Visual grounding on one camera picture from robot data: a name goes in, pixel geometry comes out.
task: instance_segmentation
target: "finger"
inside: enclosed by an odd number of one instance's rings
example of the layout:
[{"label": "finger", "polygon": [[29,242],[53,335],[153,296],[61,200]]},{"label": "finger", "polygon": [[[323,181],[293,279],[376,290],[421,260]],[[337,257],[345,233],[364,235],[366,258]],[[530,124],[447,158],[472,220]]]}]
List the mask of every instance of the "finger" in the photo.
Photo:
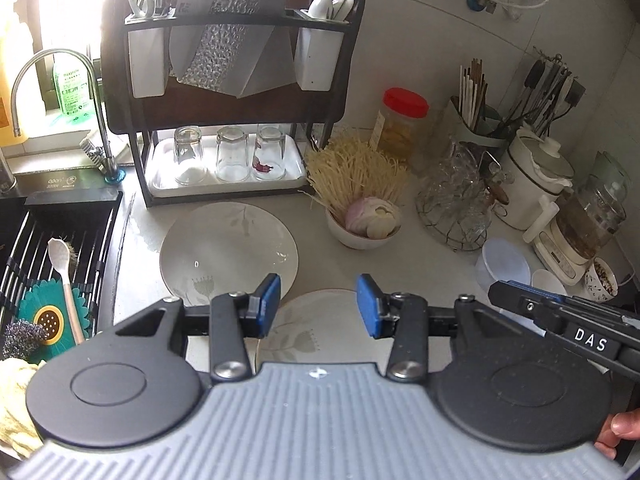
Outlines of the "finger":
[{"label": "finger", "polygon": [[596,449],[601,452],[604,456],[606,456],[609,460],[613,460],[616,457],[616,450],[612,447],[606,446],[601,442],[596,442],[593,444]]},{"label": "finger", "polygon": [[597,442],[601,442],[606,444],[609,447],[616,447],[620,443],[620,437],[613,433],[611,429],[611,421],[613,419],[613,415],[609,415],[607,420],[604,421],[602,425],[602,429],[600,430],[600,434],[596,439]]},{"label": "finger", "polygon": [[611,429],[621,438],[640,439],[640,408],[615,415],[611,420]]}]

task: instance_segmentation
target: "tiled wall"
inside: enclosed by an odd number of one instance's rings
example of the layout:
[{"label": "tiled wall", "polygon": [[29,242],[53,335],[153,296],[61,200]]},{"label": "tiled wall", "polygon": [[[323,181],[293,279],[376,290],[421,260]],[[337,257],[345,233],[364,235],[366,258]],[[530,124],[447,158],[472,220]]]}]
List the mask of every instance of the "tiled wall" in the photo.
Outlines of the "tiled wall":
[{"label": "tiled wall", "polygon": [[636,25],[613,83],[571,154],[578,178],[589,171],[596,152],[605,150],[620,161],[633,181],[618,243],[640,270],[640,25]]},{"label": "tiled wall", "polygon": [[460,64],[473,57],[484,60],[488,103],[504,110],[521,91],[536,46],[547,54],[561,52],[587,89],[552,131],[570,153],[620,65],[633,21],[624,0],[552,0],[518,22],[501,8],[494,15],[471,12],[465,0],[367,0],[344,122],[372,127],[391,86],[444,106],[458,91]]}]

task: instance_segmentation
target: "jar label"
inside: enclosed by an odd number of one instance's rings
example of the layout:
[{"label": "jar label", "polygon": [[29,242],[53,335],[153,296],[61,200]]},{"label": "jar label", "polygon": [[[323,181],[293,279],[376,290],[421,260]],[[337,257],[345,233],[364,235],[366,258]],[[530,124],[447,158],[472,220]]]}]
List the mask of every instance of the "jar label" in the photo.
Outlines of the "jar label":
[{"label": "jar label", "polygon": [[382,134],[382,128],[385,127],[385,117],[381,112],[378,112],[378,118],[376,119],[376,125],[373,127],[373,133],[369,140],[369,146],[374,150],[378,149],[378,143],[380,142],[380,135]]},{"label": "jar label", "polygon": [[9,126],[9,117],[7,117],[6,115],[4,103],[2,102],[2,98],[0,97],[0,128],[6,128],[7,126]]}]

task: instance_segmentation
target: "utensil rack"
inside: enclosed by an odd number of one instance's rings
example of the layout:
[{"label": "utensil rack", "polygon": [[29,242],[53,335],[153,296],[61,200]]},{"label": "utensil rack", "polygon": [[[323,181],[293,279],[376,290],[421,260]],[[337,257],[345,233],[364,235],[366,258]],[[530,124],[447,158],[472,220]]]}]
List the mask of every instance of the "utensil rack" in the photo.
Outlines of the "utensil rack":
[{"label": "utensil rack", "polygon": [[[158,130],[185,125],[217,126],[223,124],[288,123],[290,134],[304,129],[312,149],[324,148],[334,123],[344,115],[351,57],[365,0],[354,0],[349,21],[331,23],[325,20],[306,20],[295,13],[308,8],[312,0],[288,0],[281,16],[216,12],[206,16],[178,16],[162,20],[125,23],[130,14],[127,0],[105,0],[102,13],[102,44],[100,62],[107,122],[110,130],[129,137],[136,175],[147,207],[168,203],[222,200],[246,196],[296,192],[297,189],[217,192],[210,194],[157,197],[146,183],[145,170],[158,145]],[[292,50],[299,28],[314,28],[342,32],[344,38],[329,91],[303,91],[297,84],[237,99],[233,96],[203,88],[183,85],[170,77],[164,95],[137,99],[133,97],[129,67],[128,32],[150,28],[170,28],[184,25],[271,25],[288,27]],[[315,123],[322,123],[322,133],[312,133]],[[138,143],[142,134],[142,145]]]},{"label": "utensil rack", "polygon": [[47,243],[54,237],[68,242],[78,257],[69,277],[86,301],[87,330],[95,335],[104,267],[121,199],[122,193],[114,189],[98,194],[95,190],[38,192],[27,199],[0,281],[0,349],[4,329],[14,321],[25,293],[41,280],[60,279],[47,256]]}]

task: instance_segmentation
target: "green bottle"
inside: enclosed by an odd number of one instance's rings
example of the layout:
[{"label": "green bottle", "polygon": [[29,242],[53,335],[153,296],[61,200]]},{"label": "green bottle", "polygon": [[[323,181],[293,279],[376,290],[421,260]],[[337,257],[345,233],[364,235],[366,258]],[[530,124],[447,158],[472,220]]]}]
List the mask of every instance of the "green bottle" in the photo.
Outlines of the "green bottle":
[{"label": "green bottle", "polygon": [[64,116],[79,121],[91,115],[93,107],[84,65],[71,56],[60,56],[53,63],[53,81]]}]

